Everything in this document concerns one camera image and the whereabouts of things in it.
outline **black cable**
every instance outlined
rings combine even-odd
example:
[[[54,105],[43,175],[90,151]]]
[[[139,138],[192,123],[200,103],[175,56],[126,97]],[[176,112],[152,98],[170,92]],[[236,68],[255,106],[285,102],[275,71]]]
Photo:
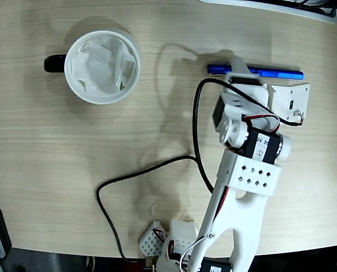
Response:
[[[120,241],[120,238],[119,238],[119,234],[118,234],[118,232],[117,232],[117,230],[116,230],[116,228],[115,228],[112,220],[110,219],[108,213],[104,209],[103,203],[101,202],[100,191],[102,190],[102,188],[106,187],[109,184],[112,184],[112,183],[115,183],[115,182],[119,182],[119,181],[122,181],[122,180],[131,179],[133,177],[137,177],[137,176],[140,176],[140,175],[144,175],[144,174],[149,173],[151,171],[154,171],[154,170],[156,170],[156,169],[158,169],[160,167],[163,167],[163,166],[165,166],[167,164],[178,162],[180,160],[187,160],[187,159],[193,160],[194,162],[197,163],[197,160],[196,160],[195,157],[192,157],[192,156],[179,156],[179,157],[176,157],[176,158],[164,161],[163,163],[157,164],[155,166],[149,167],[147,169],[144,169],[144,170],[141,170],[141,171],[137,171],[137,172],[134,172],[132,174],[124,175],[124,176],[121,176],[121,177],[116,177],[116,178],[114,178],[112,180],[108,180],[108,181],[100,184],[99,187],[96,189],[96,200],[98,201],[98,204],[99,204],[99,207],[100,207],[101,211],[103,212],[103,214],[104,214],[105,218],[107,219],[110,227],[112,228],[112,231],[113,231],[114,236],[116,238],[116,242],[117,242],[119,253],[122,256],[123,260],[125,260],[126,262],[135,262],[135,261],[129,261],[125,257],[123,249],[122,249],[122,244],[121,244],[121,241]]]
[[[207,78],[207,79],[204,79],[202,80],[199,84],[198,84],[198,87],[196,89],[196,94],[195,94],[195,98],[194,98],[194,105],[193,105],[193,117],[192,117],[192,133],[193,133],[193,144],[194,144],[194,153],[195,153],[195,157],[193,156],[188,156],[188,155],[185,155],[185,156],[179,156],[179,157],[176,157],[176,158],[173,158],[173,159],[170,159],[170,160],[167,160],[167,161],[164,161],[160,164],[157,164],[155,166],[152,166],[152,167],[149,167],[147,169],[144,169],[144,170],[141,170],[141,171],[137,171],[137,172],[134,172],[132,174],[128,174],[128,175],[124,175],[124,176],[121,176],[121,177],[116,177],[112,180],[108,180],[102,184],[100,184],[98,186],[98,188],[96,189],[96,200],[98,201],[98,204],[99,204],[99,207],[101,209],[101,211],[103,212],[106,220],[108,221],[110,227],[112,228],[112,231],[114,233],[114,236],[116,238],[116,242],[117,242],[117,246],[118,246],[118,250],[119,250],[119,253],[120,255],[122,256],[123,260],[125,260],[126,262],[135,262],[135,261],[130,261],[128,260],[125,255],[124,255],[124,252],[123,252],[123,249],[122,249],[122,244],[121,244],[121,241],[120,241],[120,238],[119,238],[119,234],[111,220],[111,218],[109,217],[107,211],[104,209],[104,206],[103,206],[103,203],[101,201],[101,198],[100,198],[100,191],[106,187],[107,185],[109,184],[112,184],[112,183],[115,183],[115,182],[119,182],[119,181],[122,181],[122,180],[127,180],[127,179],[131,179],[133,177],[137,177],[137,176],[140,176],[140,175],[144,175],[146,173],[149,173],[149,172],[152,172],[158,168],[161,168],[165,165],[168,165],[170,163],[174,163],[174,162],[178,162],[180,160],[193,160],[194,162],[197,163],[197,166],[198,166],[198,169],[200,171],[200,174],[202,176],[202,179],[204,181],[204,183],[206,184],[206,187],[207,189],[212,193],[212,191],[214,190],[214,187],[211,185],[205,171],[204,171],[204,168],[203,168],[203,164],[202,164],[202,161],[201,161],[201,155],[200,155],[200,152],[199,152],[199,145],[198,145],[198,132],[197,132],[197,124],[198,124],[198,107],[199,107],[199,99],[200,99],[200,96],[201,96],[201,92],[202,92],[202,88],[203,86],[206,84],[206,83],[216,83],[218,85],[221,85],[223,87],[226,87],[232,91],[234,91],[235,93],[237,93],[238,95],[242,96],[243,98],[245,98],[246,100],[260,106],[261,108],[265,109],[266,111],[274,114],[272,111],[270,111],[269,109],[267,109],[266,107],[264,107],[262,104],[260,104],[259,102],[257,102],[255,99],[251,98],[250,96],[248,96],[247,94],[243,93],[242,91],[240,91],[239,89],[231,86],[229,83],[226,83],[225,81],[222,81],[222,80],[219,80],[219,79],[216,79],[216,78]],[[289,126],[300,126],[301,123],[295,123],[295,122],[288,122],[282,118],[280,118],[280,121],[286,125],[289,125]]]

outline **perforated bracket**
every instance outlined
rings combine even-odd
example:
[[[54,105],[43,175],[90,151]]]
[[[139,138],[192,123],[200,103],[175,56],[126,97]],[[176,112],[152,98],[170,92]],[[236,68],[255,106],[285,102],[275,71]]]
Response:
[[[275,191],[280,173],[281,167],[276,164],[225,152],[217,177],[226,180],[230,188],[269,197]]]

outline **hole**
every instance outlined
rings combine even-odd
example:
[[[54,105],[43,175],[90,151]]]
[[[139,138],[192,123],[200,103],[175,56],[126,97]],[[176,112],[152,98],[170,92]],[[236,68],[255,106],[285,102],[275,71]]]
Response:
[[[246,195],[246,191],[238,190],[235,194],[235,198],[240,199],[240,198],[243,198],[245,195]]]

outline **white bracket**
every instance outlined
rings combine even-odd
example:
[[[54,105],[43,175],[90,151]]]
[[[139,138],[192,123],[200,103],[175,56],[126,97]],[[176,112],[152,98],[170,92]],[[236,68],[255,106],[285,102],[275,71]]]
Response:
[[[233,229],[234,249],[230,257],[233,272],[247,272],[257,252],[265,204],[275,190],[281,168],[224,151],[214,192],[198,237],[208,236],[193,249],[189,271],[198,271],[207,249],[226,230]],[[224,189],[226,200],[215,217]],[[246,194],[236,199],[236,193]]]

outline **white plastic part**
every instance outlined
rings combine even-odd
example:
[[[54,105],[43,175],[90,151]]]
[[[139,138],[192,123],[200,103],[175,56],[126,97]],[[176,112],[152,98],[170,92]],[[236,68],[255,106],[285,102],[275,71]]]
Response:
[[[289,122],[300,122],[298,113],[306,117],[308,108],[310,84],[291,86],[271,85],[270,108],[275,114]]]
[[[232,129],[229,131],[229,144],[232,147],[241,147],[246,138],[248,132],[248,125],[245,122],[235,120],[232,122]]]
[[[269,93],[266,88],[267,84],[262,80],[262,78],[259,75],[251,73],[242,58],[233,56],[232,59],[230,60],[230,64],[232,67],[232,72],[226,73],[225,82],[231,83],[232,77],[256,79],[258,82],[261,83],[260,86],[237,84],[237,83],[232,84],[232,86],[238,88],[240,91],[249,95],[257,102],[266,107],[268,103]],[[224,88],[224,92],[235,96],[238,95],[227,88]]]
[[[288,136],[280,135],[281,136],[281,149],[278,154],[279,160],[286,160],[289,157],[289,153],[292,148],[292,141]]]
[[[228,159],[235,163],[235,167],[229,166],[225,171],[219,171],[218,179],[227,178],[226,172],[229,172],[231,173],[229,179],[230,188],[268,197],[274,194],[281,172],[280,166],[249,159],[232,152],[225,152],[223,160]]]
[[[219,123],[219,132],[220,143],[229,142],[232,147],[239,148],[245,142],[248,125],[239,120],[232,120],[224,114]]]
[[[335,10],[336,15],[334,18],[310,12],[309,10],[299,10],[296,8],[290,8],[290,7],[283,7],[279,5],[272,5],[272,4],[266,4],[266,3],[260,3],[256,1],[245,1],[245,0],[200,0],[204,3],[213,3],[213,4],[222,4],[222,5],[231,5],[231,6],[241,6],[241,7],[252,7],[255,9],[261,9],[261,10],[272,10],[272,11],[278,11],[288,14],[295,14],[307,18],[312,18],[316,20],[326,21],[330,23],[336,23],[337,22],[337,10]]]
[[[275,190],[280,169],[277,165],[245,158],[229,150],[224,151],[214,192],[198,234],[198,237],[209,233],[214,236],[194,247],[189,272],[199,269],[206,250],[228,229],[233,229],[234,236],[234,249],[230,257],[233,272],[248,272],[258,249],[264,208],[268,196]],[[226,186],[229,186],[228,194],[214,220]],[[236,199],[239,190],[247,192],[242,198]]]
[[[173,253],[181,255],[192,243],[196,241],[198,234],[197,226],[193,221],[184,222],[172,219],[170,221],[170,235],[165,240],[162,247],[161,257],[157,261],[157,272],[173,272],[179,271],[176,260],[167,258],[167,247],[171,240],[174,241]],[[188,263],[192,250],[188,252],[184,259],[184,263]]]
[[[153,223],[139,239],[139,249],[146,257],[156,257],[161,256],[162,254],[163,243],[153,232],[153,229],[155,228],[163,231],[158,233],[158,235],[160,235],[163,240],[165,240],[167,236],[167,232],[162,224],[159,221],[153,221]]]

